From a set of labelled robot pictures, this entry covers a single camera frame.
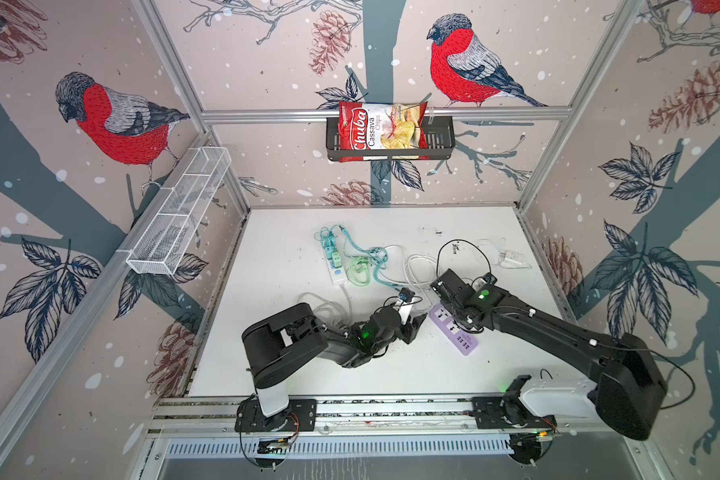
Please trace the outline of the purple power strip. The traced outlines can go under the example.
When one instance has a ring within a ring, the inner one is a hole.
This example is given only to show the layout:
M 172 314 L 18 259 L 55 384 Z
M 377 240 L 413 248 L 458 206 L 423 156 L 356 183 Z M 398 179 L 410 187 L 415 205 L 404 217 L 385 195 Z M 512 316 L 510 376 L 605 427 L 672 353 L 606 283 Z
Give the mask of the purple power strip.
M 431 308 L 429 318 L 463 356 L 467 357 L 477 349 L 477 339 L 462 330 L 441 304 L 436 304 Z

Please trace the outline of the white blue power strip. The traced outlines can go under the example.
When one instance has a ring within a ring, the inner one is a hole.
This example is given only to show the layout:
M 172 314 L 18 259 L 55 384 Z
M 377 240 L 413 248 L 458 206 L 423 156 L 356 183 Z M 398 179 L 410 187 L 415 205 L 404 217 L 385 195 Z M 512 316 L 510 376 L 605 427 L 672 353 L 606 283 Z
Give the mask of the white blue power strip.
M 348 277 L 341 254 L 335 245 L 335 237 L 326 236 L 321 243 L 332 284 L 334 286 L 345 285 L 348 282 Z

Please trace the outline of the green plug adapter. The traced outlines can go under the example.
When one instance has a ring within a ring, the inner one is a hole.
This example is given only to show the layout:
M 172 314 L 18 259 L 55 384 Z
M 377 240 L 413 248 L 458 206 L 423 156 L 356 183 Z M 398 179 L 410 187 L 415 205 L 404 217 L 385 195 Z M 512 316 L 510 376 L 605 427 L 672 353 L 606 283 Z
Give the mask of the green plug adapter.
M 338 252 L 336 252 L 336 251 L 332 252 L 328 261 L 329 261 L 330 267 L 333 270 L 343 269 L 343 261 L 342 261 L 341 255 Z

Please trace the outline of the teal plug adapter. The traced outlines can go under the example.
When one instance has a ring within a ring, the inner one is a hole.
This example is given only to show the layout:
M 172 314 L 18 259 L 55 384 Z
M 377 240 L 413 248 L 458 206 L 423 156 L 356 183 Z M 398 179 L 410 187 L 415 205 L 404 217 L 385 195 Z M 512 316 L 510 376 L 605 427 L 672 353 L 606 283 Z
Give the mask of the teal plug adapter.
M 320 242 L 326 254 L 332 256 L 336 251 L 336 237 L 333 235 L 322 236 Z

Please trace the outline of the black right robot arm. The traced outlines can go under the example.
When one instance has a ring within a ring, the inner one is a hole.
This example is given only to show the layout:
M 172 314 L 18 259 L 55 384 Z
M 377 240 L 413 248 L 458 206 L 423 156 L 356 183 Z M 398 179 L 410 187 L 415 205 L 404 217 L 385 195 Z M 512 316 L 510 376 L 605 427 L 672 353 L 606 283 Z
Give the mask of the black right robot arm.
M 598 417 L 616 433 L 645 441 L 667 394 L 667 382 L 643 340 L 614 339 L 584 329 L 491 283 L 475 288 L 446 270 L 431 285 L 456 325 L 523 340 L 584 375 L 582 381 L 517 376 L 502 396 L 507 423 L 525 426 L 549 416 Z

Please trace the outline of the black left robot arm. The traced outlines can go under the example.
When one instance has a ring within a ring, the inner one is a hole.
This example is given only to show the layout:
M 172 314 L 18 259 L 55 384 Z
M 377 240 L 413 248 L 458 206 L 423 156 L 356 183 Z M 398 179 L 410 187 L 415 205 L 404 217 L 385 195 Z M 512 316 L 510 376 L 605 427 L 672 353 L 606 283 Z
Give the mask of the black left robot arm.
M 426 318 L 400 300 L 378 308 L 365 322 L 338 327 L 301 302 L 249 326 L 241 339 L 261 413 L 272 418 L 289 410 L 286 380 L 312 360 L 359 368 L 396 341 L 412 343 Z

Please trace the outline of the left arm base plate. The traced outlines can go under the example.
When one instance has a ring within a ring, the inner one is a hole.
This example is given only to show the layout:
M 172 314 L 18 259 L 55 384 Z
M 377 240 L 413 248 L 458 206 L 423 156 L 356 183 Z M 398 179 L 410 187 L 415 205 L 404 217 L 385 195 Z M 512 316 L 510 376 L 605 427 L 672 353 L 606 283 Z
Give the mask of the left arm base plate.
M 315 428 L 316 410 L 315 399 L 291 399 L 284 410 L 273 416 L 266 416 L 259 400 L 250 396 L 237 408 L 234 431 L 237 433 L 312 432 Z

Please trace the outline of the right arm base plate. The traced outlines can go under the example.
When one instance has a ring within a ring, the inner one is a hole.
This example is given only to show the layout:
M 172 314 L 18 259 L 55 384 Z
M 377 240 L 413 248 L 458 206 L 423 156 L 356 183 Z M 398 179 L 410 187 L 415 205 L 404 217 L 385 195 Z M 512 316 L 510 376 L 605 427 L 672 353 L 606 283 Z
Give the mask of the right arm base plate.
M 471 399 L 470 416 L 480 430 L 522 429 L 555 430 L 553 416 L 532 414 L 519 400 L 506 400 L 502 396 L 483 396 Z

